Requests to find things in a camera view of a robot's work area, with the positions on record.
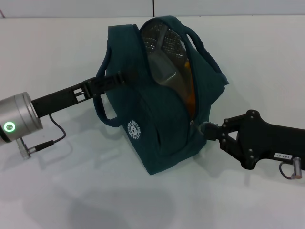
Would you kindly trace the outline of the dark teal insulated lunch bag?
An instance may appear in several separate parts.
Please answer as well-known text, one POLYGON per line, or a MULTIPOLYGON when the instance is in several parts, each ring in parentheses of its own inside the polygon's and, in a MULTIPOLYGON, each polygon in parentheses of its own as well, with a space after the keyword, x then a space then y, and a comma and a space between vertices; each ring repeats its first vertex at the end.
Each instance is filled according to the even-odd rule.
POLYGON ((196 32, 174 16, 152 18, 142 27, 110 26, 106 55, 96 77, 130 70, 139 73, 135 82, 106 92, 114 118, 107 117, 102 98, 94 98, 99 119, 125 130, 151 175, 198 154, 206 144, 199 125, 209 120, 211 106, 228 81, 196 32), (152 77, 148 54, 156 50, 163 51, 181 71, 189 60, 196 95, 194 118, 186 108, 186 93, 160 85, 152 77))

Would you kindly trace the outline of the yellow banana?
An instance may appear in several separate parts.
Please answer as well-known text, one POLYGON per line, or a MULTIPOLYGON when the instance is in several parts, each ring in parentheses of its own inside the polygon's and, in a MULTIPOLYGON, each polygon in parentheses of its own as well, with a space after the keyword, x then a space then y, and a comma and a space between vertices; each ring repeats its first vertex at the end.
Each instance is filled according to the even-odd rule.
POLYGON ((189 60, 186 60, 183 66, 182 79, 186 91, 185 104, 191 118, 194 118, 196 112, 196 95, 194 89, 193 76, 189 60))

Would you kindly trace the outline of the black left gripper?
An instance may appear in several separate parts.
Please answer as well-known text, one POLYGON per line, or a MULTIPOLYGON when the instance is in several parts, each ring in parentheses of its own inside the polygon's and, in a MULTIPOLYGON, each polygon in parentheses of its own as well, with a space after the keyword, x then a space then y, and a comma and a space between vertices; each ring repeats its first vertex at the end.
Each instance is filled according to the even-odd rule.
POLYGON ((127 83, 137 80, 137 71, 120 72, 111 76, 95 77, 74 86, 59 90, 32 100, 32 105, 38 118, 50 115, 70 106, 91 99, 93 96, 104 94, 127 83))

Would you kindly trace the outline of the clear container with blue seal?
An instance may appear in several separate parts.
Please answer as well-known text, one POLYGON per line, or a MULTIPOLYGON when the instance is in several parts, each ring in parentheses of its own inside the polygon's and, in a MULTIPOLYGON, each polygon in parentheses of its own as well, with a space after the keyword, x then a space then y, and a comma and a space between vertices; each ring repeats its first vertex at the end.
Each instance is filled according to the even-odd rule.
POLYGON ((161 50, 148 54, 148 62, 154 80, 181 93, 189 93, 189 83, 172 60, 161 50))

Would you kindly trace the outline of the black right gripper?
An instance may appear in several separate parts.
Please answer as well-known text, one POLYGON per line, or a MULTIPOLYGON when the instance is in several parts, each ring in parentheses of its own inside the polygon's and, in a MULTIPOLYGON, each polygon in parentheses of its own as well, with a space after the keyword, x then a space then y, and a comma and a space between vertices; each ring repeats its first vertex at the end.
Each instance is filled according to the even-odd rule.
POLYGON ((207 140, 219 140, 220 148, 237 159, 243 168, 252 170, 262 159, 292 164, 301 158, 305 171, 305 129, 273 125, 264 121, 259 112, 249 110, 243 115, 226 118, 221 125, 201 123, 201 134, 207 140), (229 136, 238 132, 237 140, 229 136))

